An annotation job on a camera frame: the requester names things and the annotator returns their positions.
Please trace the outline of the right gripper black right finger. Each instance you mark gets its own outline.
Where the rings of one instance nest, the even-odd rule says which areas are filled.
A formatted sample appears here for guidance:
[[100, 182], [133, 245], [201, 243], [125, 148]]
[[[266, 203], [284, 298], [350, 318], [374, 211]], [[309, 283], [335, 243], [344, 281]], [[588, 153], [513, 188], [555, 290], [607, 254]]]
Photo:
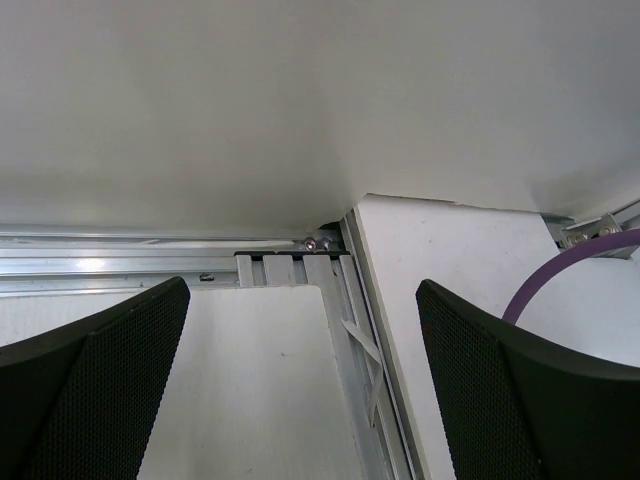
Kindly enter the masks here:
[[638, 478], [638, 368], [534, 335], [431, 280], [416, 300], [457, 478]]

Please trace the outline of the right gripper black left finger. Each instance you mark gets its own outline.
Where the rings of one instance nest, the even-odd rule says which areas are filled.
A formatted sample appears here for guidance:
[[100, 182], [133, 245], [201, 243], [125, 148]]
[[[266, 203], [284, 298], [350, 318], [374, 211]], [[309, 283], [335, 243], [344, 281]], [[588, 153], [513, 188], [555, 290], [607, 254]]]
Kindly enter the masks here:
[[4, 479], [134, 479], [190, 291], [173, 277], [1, 349]]

